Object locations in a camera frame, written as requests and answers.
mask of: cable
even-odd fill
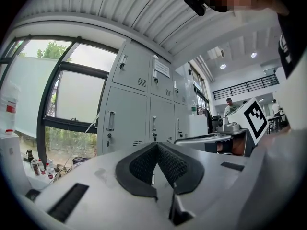
[[[98,113],[97,116],[95,117],[94,121],[93,121],[93,122],[90,124],[90,126],[87,128],[87,130],[84,132],[84,134],[86,134],[86,133],[89,131],[89,129],[93,126],[93,124],[96,122],[96,120],[97,120],[98,117],[99,117],[99,113]],[[74,154],[74,152],[75,152],[75,150],[76,150],[76,148],[78,147],[78,145],[79,145],[80,142],[81,142],[81,140],[79,140],[79,142],[76,144],[75,148],[72,150],[70,156],[68,157],[68,159],[66,160],[66,162],[65,162],[65,164],[64,164],[64,166],[63,166],[63,169],[65,168],[65,165],[67,164],[67,162],[69,161],[69,159],[70,159],[70,158],[72,157],[72,155]],[[54,179],[55,179],[55,177],[57,176],[57,174],[53,177],[53,179],[52,179],[46,186],[44,186],[44,187],[41,188],[41,189],[37,189],[37,191],[41,191],[41,190],[45,189],[47,186],[49,186],[49,185],[54,181]]]

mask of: label on locker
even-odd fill
[[[170,74],[169,74],[169,67],[167,67],[166,65],[162,64],[157,59],[154,60],[154,69],[156,71],[162,73],[163,75],[166,75],[169,78],[171,77]]]

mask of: locker door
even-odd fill
[[[156,71],[156,78],[158,79],[158,83],[154,81],[154,62],[156,59],[153,59],[153,70],[152,70],[152,94],[173,100],[173,82],[172,82],[172,71],[170,70],[170,78],[166,75]],[[169,66],[165,61],[159,60],[162,64]]]
[[[173,71],[173,84],[174,84],[174,101],[180,104],[186,104],[186,86],[188,82],[185,78]]]
[[[126,45],[115,70],[113,82],[147,92],[150,55],[135,45]]]
[[[175,139],[174,104],[151,97],[149,141],[174,143]]]
[[[176,140],[188,138],[189,113],[185,105],[175,103],[175,136]]]
[[[146,103],[146,96],[111,87],[106,105],[103,153],[145,142]]]

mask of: red label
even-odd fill
[[[6,106],[6,111],[7,111],[8,113],[16,113],[15,107],[12,107],[12,106],[10,106],[10,105],[7,105],[7,106]]]

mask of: railing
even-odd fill
[[[246,92],[251,92],[254,90],[263,89],[273,85],[279,84],[278,79],[275,74],[266,76],[263,78],[255,79],[252,81],[237,84],[225,89],[213,91],[214,99],[223,99],[229,96],[234,96],[237,94],[242,94]]]

